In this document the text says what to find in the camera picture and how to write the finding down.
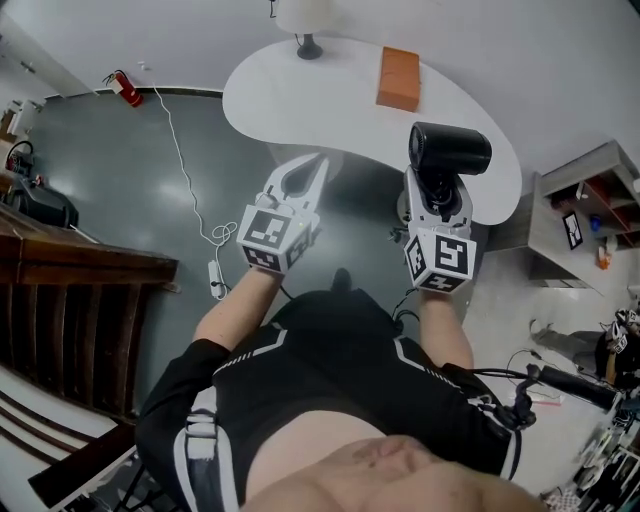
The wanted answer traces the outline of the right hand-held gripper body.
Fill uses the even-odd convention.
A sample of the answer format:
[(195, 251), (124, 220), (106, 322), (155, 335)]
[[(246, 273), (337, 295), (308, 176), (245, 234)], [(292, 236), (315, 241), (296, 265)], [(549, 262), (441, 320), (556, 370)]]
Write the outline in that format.
[(472, 206), (462, 200), (461, 210), (448, 221), (406, 200), (408, 238), (403, 252), (411, 284), (436, 293), (456, 293), (474, 275), (477, 244), (471, 239)]

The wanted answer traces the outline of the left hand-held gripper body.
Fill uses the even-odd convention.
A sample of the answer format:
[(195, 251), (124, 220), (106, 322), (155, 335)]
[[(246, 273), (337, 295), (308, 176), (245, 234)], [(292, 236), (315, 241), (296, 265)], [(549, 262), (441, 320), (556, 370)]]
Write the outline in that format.
[(269, 185), (245, 209), (237, 235), (246, 262), (286, 274), (313, 245), (320, 218), (316, 212), (321, 186), (293, 197)]

